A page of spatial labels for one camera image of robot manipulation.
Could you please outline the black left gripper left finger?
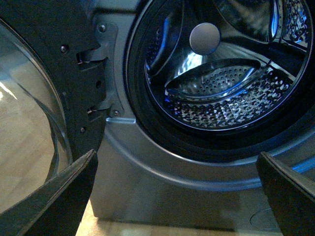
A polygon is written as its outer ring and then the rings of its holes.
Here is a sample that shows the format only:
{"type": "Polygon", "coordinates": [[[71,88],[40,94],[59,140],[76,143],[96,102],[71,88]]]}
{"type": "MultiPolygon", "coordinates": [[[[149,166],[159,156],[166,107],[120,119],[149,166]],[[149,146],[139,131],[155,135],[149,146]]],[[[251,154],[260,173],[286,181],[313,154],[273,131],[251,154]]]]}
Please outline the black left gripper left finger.
{"type": "Polygon", "coordinates": [[[98,158],[90,150],[0,215],[2,236],[74,236],[93,190],[98,158]]]}

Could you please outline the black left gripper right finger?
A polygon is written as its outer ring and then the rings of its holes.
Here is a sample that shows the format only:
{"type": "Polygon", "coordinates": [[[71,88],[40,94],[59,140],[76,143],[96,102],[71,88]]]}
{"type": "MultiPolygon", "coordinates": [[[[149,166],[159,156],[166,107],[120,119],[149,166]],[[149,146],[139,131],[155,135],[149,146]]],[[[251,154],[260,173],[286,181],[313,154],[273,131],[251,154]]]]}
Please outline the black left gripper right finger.
{"type": "Polygon", "coordinates": [[[264,194],[284,236],[315,234],[315,182],[261,152],[256,162],[264,194]]]}

